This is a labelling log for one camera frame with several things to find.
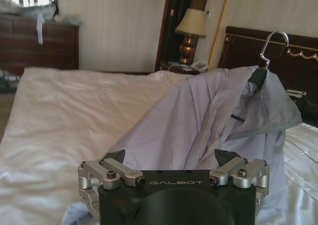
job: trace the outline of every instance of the white bedsheet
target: white bedsheet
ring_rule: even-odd
[[[101,158],[183,77],[27,69],[0,145],[1,224],[59,224],[79,200],[79,163]],[[287,139],[318,158],[317,129],[300,125]],[[262,211],[260,224],[318,222],[318,166],[289,141],[290,211]]]

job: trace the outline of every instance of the wall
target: wall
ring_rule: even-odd
[[[79,68],[152,72],[165,0],[59,0],[82,20]]]
[[[208,61],[210,58],[223,2],[224,0],[207,2],[206,10],[211,11],[211,18],[206,19],[207,37],[199,39],[195,54],[197,60]],[[318,37],[317,8],[317,0],[229,0],[212,68],[217,67],[226,26],[267,31],[283,30],[288,34]]]

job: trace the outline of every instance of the wooden dresser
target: wooden dresser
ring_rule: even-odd
[[[78,26],[48,22],[42,31],[40,45],[36,20],[0,15],[0,70],[22,75],[25,67],[78,69]]]

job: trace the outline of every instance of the hanger hook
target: hanger hook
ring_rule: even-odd
[[[266,39],[266,41],[265,41],[265,44],[264,44],[264,46],[263,46],[262,52],[260,52],[260,57],[261,57],[261,59],[266,61],[265,69],[268,68],[269,59],[266,58],[266,57],[264,57],[264,52],[265,52],[265,50],[266,50],[266,48],[267,48],[267,45],[268,45],[268,42],[269,42],[270,38],[272,37],[273,34],[276,34],[276,33],[279,33],[279,34],[281,34],[281,35],[284,37],[284,39],[285,39],[285,47],[288,47],[288,45],[289,45],[288,35],[287,35],[284,31],[274,31],[274,32],[272,32],[272,33],[267,37],[267,39]]]

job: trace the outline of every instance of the nightstand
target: nightstand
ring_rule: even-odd
[[[160,62],[160,70],[168,70],[171,64],[165,61]],[[198,75],[200,74],[199,71],[191,69],[191,68],[185,68],[182,66],[173,66],[169,69],[169,71],[177,73],[177,74],[184,74],[184,75]]]

